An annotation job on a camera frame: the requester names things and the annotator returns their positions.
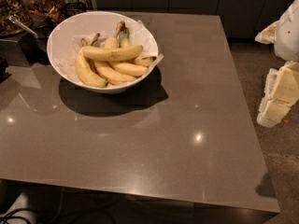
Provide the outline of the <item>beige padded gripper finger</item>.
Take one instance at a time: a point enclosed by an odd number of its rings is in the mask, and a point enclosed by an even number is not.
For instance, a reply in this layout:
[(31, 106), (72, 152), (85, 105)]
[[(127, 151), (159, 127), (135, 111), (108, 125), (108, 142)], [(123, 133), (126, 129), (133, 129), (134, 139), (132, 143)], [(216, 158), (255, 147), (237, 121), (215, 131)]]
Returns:
[(271, 68), (266, 76), (257, 122), (264, 127), (276, 126), (298, 101), (299, 63), (285, 62), (278, 70)]

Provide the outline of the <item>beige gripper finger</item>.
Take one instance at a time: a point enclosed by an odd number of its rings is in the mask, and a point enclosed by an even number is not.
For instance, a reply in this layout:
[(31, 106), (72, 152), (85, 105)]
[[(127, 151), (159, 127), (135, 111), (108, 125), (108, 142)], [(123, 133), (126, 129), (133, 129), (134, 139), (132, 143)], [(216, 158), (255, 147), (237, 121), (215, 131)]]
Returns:
[(255, 41), (262, 44), (274, 44), (276, 38), (276, 29), (278, 21), (272, 22), (269, 26), (264, 28), (260, 33), (255, 36)]

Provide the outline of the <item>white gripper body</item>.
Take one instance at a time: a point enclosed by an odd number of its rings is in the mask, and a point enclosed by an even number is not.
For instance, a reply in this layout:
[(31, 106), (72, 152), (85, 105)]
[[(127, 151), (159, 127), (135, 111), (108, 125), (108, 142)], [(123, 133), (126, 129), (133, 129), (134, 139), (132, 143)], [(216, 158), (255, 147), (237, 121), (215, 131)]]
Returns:
[(275, 54), (285, 61), (299, 61), (299, 0), (294, 0), (278, 20)]

